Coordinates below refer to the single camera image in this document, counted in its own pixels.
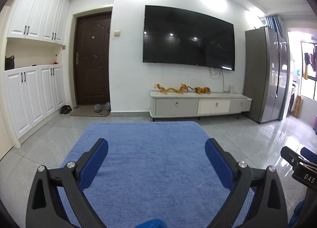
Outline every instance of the television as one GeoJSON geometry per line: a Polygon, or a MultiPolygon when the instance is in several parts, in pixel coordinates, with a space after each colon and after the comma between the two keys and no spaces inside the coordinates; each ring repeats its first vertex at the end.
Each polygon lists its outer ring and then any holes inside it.
{"type": "Polygon", "coordinates": [[[145,6],[143,62],[234,70],[233,24],[184,9],[145,6]]]}

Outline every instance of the refrigerator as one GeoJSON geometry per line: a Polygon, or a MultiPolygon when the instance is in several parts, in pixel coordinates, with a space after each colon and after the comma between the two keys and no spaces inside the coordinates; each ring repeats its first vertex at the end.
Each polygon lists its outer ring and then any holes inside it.
{"type": "Polygon", "coordinates": [[[282,119],[286,91],[286,41],[270,27],[245,32],[246,69],[243,94],[252,99],[246,115],[258,123],[282,119]]]}

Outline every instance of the tiled floor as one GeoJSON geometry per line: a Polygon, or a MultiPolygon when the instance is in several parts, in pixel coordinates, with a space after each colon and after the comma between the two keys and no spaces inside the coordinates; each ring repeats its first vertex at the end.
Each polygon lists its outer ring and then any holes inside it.
{"type": "MultiPolygon", "coordinates": [[[[293,208],[304,198],[306,187],[292,179],[291,166],[280,157],[280,150],[286,145],[300,152],[305,146],[317,152],[317,135],[309,125],[292,116],[282,122],[261,125],[242,115],[240,119],[234,115],[192,120],[200,124],[237,161],[244,160],[251,167],[258,168],[274,165],[282,182],[289,216],[292,214],[293,208]]],[[[20,149],[11,149],[0,161],[1,200],[20,227],[25,227],[28,195],[40,164],[50,168],[59,167],[91,123],[150,121],[152,119],[149,117],[94,118],[58,115],[35,132],[20,149]]]]}

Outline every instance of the baseboard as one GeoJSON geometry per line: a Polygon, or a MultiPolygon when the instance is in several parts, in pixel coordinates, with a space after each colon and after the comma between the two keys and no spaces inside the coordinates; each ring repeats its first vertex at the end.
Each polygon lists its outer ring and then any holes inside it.
{"type": "Polygon", "coordinates": [[[55,111],[54,113],[50,114],[48,117],[44,118],[42,121],[40,121],[38,124],[36,124],[34,127],[32,127],[31,130],[26,132],[22,135],[22,137],[19,139],[19,142],[22,144],[25,142],[33,133],[35,133],[39,128],[41,128],[43,125],[45,125],[47,122],[52,120],[55,116],[59,115],[59,109],[55,111]]]}
{"type": "Polygon", "coordinates": [[[150,117],[150,112],[110,112],[111,117],[150,117]]]}

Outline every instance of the blue curtain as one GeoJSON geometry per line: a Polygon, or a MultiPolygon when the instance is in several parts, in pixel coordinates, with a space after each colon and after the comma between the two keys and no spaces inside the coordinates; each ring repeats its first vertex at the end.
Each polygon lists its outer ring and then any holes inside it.
{"type": "Polygon", "coordinates": [[[267,26],[272,28],[279,34],[281,37],[283,37],[282,33],[282,25],[281,25],[281,18],[279,15],[269,15],[265,17],[265,21],[267,26]]]}

